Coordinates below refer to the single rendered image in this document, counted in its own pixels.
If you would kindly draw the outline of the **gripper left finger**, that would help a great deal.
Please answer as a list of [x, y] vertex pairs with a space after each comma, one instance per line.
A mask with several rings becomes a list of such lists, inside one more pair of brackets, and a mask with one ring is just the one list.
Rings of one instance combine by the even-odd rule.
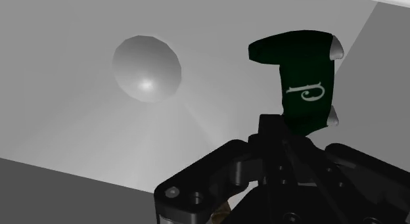
[[156, 224], [209, 224], [212, 214], [249, 183], [268, 180], [268, 147], [285, 134], [282, 115], [259, 116], [258, 132], [233, 139], [160, 183], [154, 190]]

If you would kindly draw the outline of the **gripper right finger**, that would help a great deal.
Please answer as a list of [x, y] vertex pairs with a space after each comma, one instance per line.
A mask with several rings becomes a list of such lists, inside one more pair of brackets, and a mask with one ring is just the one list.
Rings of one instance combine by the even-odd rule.
[[410, 224], [410, 173], [346, 145], [321, 150], [305, 137], [290, 138], [288, 151], [338, 224]]

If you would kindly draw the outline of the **dark green object with grey knobs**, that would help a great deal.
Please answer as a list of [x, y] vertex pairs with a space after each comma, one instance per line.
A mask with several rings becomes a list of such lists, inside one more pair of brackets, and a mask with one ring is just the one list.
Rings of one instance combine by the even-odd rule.
[[303, 136], [334, 122], [334, 61], [343, 57], [335, 35], [315, 30], [285, 32], [248, 45], [251, 61], [279, 67], [285, 123]]

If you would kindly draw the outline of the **grey ball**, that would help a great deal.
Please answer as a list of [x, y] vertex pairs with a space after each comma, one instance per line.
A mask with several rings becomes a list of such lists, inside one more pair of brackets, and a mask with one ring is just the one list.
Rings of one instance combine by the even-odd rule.
[[173, 49], [153, 36], [136, 35], [115, 49], [112, 70], [131, 98], [156, 103], [173, 96], [182, 81], [182, 67]]

